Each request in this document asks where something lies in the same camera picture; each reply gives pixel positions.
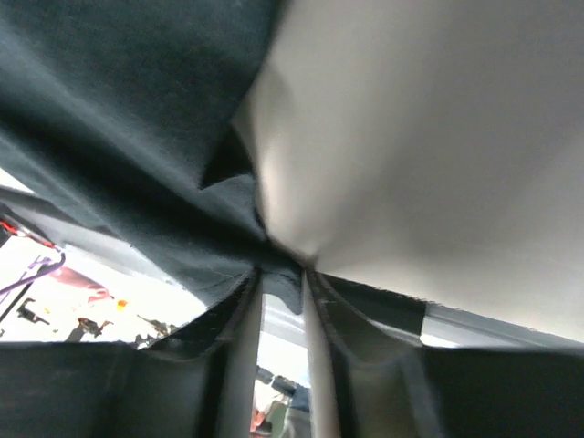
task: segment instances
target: dark green fabric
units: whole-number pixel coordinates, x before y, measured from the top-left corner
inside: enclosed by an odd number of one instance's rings
[[[229,123],[274,0],[0,0],[0,168],[207,303],[250,266],[299,311]]]

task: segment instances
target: red object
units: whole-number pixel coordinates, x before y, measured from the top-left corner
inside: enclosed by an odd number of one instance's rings
[[[88,303],[99,301],[101,299],[114,299],[107,289],[98,291],[94,296],[88,298]]]

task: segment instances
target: gray fabric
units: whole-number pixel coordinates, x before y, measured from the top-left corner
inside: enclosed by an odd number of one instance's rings
[[[310,438],[310,413],[297,409],[288,409],[284,420],[284,431],[281,438]]]

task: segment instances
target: person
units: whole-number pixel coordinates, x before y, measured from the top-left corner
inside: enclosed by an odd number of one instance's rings
[[[251,437],[271,436],[270,434],[266,434],[271,433],[271,427],[264,427],[266,423],[266,414],[254,407],[250,428]],[[299,384],[296,385],[294,394],[287,407],[284,428],[279,438],[312,438],[310,392],[308,388]]]
[[[296,386],[284,418],[284,430],[280,438],[311,438],[310,393],[302,385]]]

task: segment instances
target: dark fabric panel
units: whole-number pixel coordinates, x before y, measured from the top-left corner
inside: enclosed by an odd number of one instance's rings
[[[426,303],[389,290],[363,285],[336,276],[323,276],[359,312],[383,325],[422,335]]]
[[[582,349],[428,348],[377,329],[321,275],[306,278],[313,400],[327,401],[312,413],[335,436],[584,436]]]
[[[207,303],[262,266],[299,311],[299,267],[255,209],[229,129],[273,0],[0,0],[0,167],[131,242]]]

